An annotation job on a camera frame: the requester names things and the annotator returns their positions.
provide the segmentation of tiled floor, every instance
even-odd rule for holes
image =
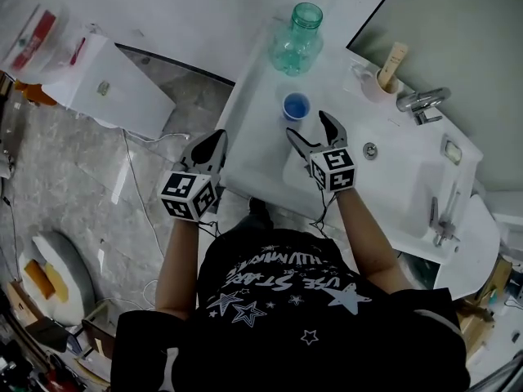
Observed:
[[[126,53],[177,103],[165,133],[187,132],[195,138],[214,129],[232,87],[161,60]],[[158,277],[163,258],[136,192],[122,130],[101,127],[60,107],[33,107],[16,92],[7,103],[0,133],[16,162],[4,195],[13,205],[19,254],[39,230],[58,230],[82,255],[98,298],[117,297],[149,308],[142,291]],[[145,143],[128,136],[127,142],[140,195],[165,252],[172,220],[157,199],[157,184],[188,141],[170,136]],[[246,199],[226,191],[217,217],[204,219],[218,219],[223,232],[246,211]],[[272,211],[276,227],[315,231],[299,216],[275,207]],[[15,273],[11,212],[3,203],[0,219],[0,246]],[[341,240],[340,248],[348,252],[341,231],[327,229],[327,233]],[[211,236],[200,235],[200,262],[211,241]],[[4,260],[0,266],[5,283],[9,273]],[[154,288],[153,283],[145,292],[149,301],[154,301]],[[133,308],[121,301],[115,304],[122,310]]]

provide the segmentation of glass bottle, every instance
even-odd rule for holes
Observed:
[[[306,73],[324,45],[318,32],[324,14],[312,3],[299,3],[294,7],[289,26],[276,32],[269,47],[274,67],[289,76]]]

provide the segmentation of chrome faucet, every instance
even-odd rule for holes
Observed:
[[[460,193],[456,192],[454,200],[452,201],[452,209],[454,209],[459,195]],[[436,247],[441,247],[441,244],[446,239],[455,239],[460,241],[460,239],[455,235],[456,226],[450,222],[450,218],[447,217],[445,219],[444,217],[440,217],[438,213],[438,198],[436,196],[433,197],[431,201],[431,217],[429,220],[429,226],[436,232],[436,237],[434,238],[434,245]]]
[[[414,121],[417,125],[431,123],[441,120],[442,116],[435,116],[434,118],[427,118],[425,110],[437,106],[442,101],[450,97],[450,89],[448,87],[440,87],[435,90],[426,91],[425,93],[414,92],[407,96],[400,97],[396,102],[398,110],[401,112],[412,112]]]

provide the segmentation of blue cup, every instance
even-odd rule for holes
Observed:
[[[284,118],[291,122],[301,121],[311,110],[311,103],[303,93],[291,93],[284,98]]]

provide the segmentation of sink drain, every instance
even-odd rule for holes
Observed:
[[[367,142],[363,146],[363,156],[368,160],[374,160],[378,156],[378,147],[372,142]]]

